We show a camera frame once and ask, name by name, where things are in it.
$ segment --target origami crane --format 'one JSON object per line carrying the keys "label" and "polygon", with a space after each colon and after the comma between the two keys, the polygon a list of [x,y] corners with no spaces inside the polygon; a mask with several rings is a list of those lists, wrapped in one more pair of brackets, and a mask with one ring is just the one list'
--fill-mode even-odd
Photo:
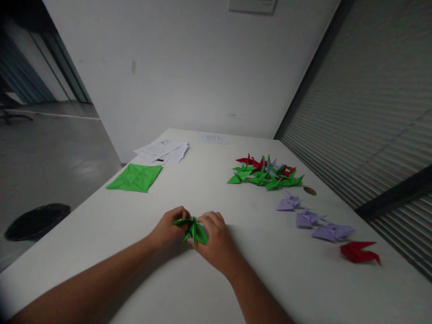
{"label": "origami crane", "polygon": [[276,208],[278,211],[288,212],[294,210],[303,201],[299,197],[292,196],[288,191],[285,190],[288,197],[282,199]]}
{"label": "origami crane", "polygon": [[243,180],[245,180],[247,177],[251,175],[252,171],[242,171],[239,173],[234,172],[234,176],[231,177],[231,179],[228,180],[227,183],[229,184],[239,184],[242,183]]}
{"label": "origami crane", "polygon": [[328,225],[318,227],[315,232],[312,233],[312,237],[336,242],[343,240],[355,231],[356,230],[351,226],[336,225],[328,222]]}
{"label": "origami crane", "polygon": [[204,228],[197,222],[196,217],[186,218],[184,220],[175,220],[171,224],[181,226],[185,223],[188,224],[188,229],[186,230],[184,239],[181,242],[183,243],[186,242],[188,238],[193,238],[193,243],[195,246],[197,245],[197,241],[206,245],[208,241],[206,232],[204,231]]}
{"label": "origami crane", "polygon": [[302,175],[301,177],[295,179],[294,175],[296,174],[296,170],[291,170],[290,175],[288,176],[288,178],[284,179],[282,181],[282,186],[284,187],[293,187],[295,185],[298,185],[301,183],[301,181],[303,180],[304,175]]}
{"label": "origami crane", "polygon": [[267,171],[266,173],[263,172],[257,172],[255,173],[255,177],[254,178],[250,178],[248,179],[250,182],[255,183],[257,186],[262,186],[265,185],[268,180],[266,179],[266,177],[268,176],[269,172]]}
{"label": "origami crane", "polygon": [[279,180],[273,179],[267,183],[267,186],[265,186],[267,190],[279,189],[280,187],[282,187],[282,178]]}
{"label": "origami crane", "polygon": [[232,168],[232,170],[237,172],[254,171],[254,169],[254,166],[250,166],[249,163],[244,165],[244,162],[242,163],[242,166]]}
{"label": "origami crane", "polygon": [[279,172],[283,169],[284,164],[282,164],[282,165],[280,165],[280,166],[277,166],[277,165],[276,165],[276,160],[277,160],[277,159],[275,159],[272,163],[270,163],[270,155],[269,155],[269,159],[268,159],[267,162],[265,163],[264,171],[266,171],[266,172],[267,172],[267,171],[270,171],[270,172],[269,172],[270,176],[280,178],[281,176],[280,176],[280,173],[279,173]]}
{"label": "origami crane", "polygon": [[255,168],[254,170],[252,170],[252,172],[260,171],[262,169],[262,166],[264,165],[263,159],[261,159],[261,162],[258,163],[257,161],[255,161],[254,157],[251,157],[250,154],[247,155],[247,158],[240,158],[236,161],[250,164],[252,167]]}
{"label": "origami crane", "polygon": [[341,245],[341,253],[353,263],[376,260],[378,264],[381,265],[378,254],[372,251],[362,251],[363,248],[375,243],[376,242],[349,242],[348,244]]}
{"label": "origami crane", "polygon": [[240,177],[240,172],[251,171],[251,173],[257,173],[256,177],[253,179],[249,179],[255,184],[263,185],[267,183],[267,189],[279,189],[280,187],[292,187],[301,183],[303,176],[300,178],[294,178],[294,174],[296,173],[296,168],[291,168],[291,170],[287,171],[287,166],[281,164],[280,166],[276,165],[275,159],[271,162],[270,155],[268,155],[268,159],[264,156],[261,157],[261,161],[258,163],[255,161],[254,157],[251,157],[250,154],[247,155],[246,158],[240,158],[236,161],[243,163],[241,167],[235,167],[233,170],[237,171],[239,174],[234,175],[228,183],[241,183],[243,180]]}
{"label": "origami crane", "polygon": [[296,172],[296,168],[292,168],[291,170],[288,170],[288,171],[286,171],[286,169],[288,169],[287,166],[285,166],[285,168],[280,172],[280,174],[281,174],[282,176],[287,177],[287,178],[289,178],[289,176],[290,176],[292,173],[295,173],[295,172]]}
{"label": "origami crane", "polygon": [[324,217],[326,217],[326,215],[318,216],[316,213],[310,212],[309,208],[305,207],[305,210],[303,210],[300,213],[297,213],[296,226],[298,228],[313,227],[313,225],[317,221],[319,221],[320,219],[323,219]]}

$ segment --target white wall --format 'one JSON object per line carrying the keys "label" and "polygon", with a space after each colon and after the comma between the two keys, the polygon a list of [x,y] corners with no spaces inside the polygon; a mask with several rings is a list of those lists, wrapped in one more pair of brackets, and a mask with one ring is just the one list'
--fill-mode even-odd
{"label": "white wall", "polygon": [[168,127],[272,138],[339,0],[279,0],[273,17],[227,0],[44,2],[128,162]]}
{"label": "white wall", "polygon": [[[24,28],[18,26],[11,18],[8,18],[4,21],[3,27],[5,28],[8,36],[13,40],[15,45],[19,48],[21,53],[25,56],[27,61],[29,61],[31,66],[35,69],[36,73],[45,83],[47,88],[51,91],[53,96],[58,101],[69,100],[64,93],[61,85],[58,83],[59,81],[57,81],[53,71],[50,69],[50,66],[47,64],[41,52],[37,48],[35,42],[31,38],[29,32]],[[68,93],[69,98],[71,100],[74,100],[75,96],[73,95],[71,89],[69,88],[69,85],[63,77],[63,74],[61,73],[53,57],[51,56],[51,53],[46,48],[42,38],[36,33],[33,33],[33,36],[35,38],[35,41],[38,43],[40,49],[43,51],[46,59],[50,63],[55,74],[57,75],[57,78],[62,83],[63,88]]]}

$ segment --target gray floor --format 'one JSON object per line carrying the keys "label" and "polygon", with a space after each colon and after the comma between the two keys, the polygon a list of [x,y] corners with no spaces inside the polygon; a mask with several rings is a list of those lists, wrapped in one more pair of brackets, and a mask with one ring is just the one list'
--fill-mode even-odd
{"label": "gray floor", "polygon": [[28,115],[0,120],[0,272],[33,244],[5,240],[17,217],[55,202],[74,210],[121,168],[100,120]]}
{"label": "gray floor", "polygon": [[23,105],[14,109],[14,111],[49,113],[67,116],[99,118],[95,107],[88,103],[79,103],[77,101],[62,101],[55,103],[43,103],[34,105]]}

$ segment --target forearm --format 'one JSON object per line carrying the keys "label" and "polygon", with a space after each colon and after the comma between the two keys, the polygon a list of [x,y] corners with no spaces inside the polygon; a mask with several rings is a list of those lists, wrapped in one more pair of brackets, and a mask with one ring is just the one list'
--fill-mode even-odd
{"label": "forearm", "polygon": [[148,237],[49,290],[10,323],[87,323],[157,251]]}
{"label": "forearm", "polygon": [[226,277],[247,324],[294,324],[243,258],[236,262]]}

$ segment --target paper document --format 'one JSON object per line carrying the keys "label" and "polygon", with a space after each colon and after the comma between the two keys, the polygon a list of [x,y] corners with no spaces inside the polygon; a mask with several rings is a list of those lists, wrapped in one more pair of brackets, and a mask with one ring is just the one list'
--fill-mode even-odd
{"label": "paper document", "polygon": [[229,144],[226,135],[198,134],[198,143]]}
{"label": "paper document", "polygon": [[154,141],[134,152],[138,158],[147,163],[163,165],[167,161],[179,163],[185,156],[188,142],[176,142],[170,140]]}

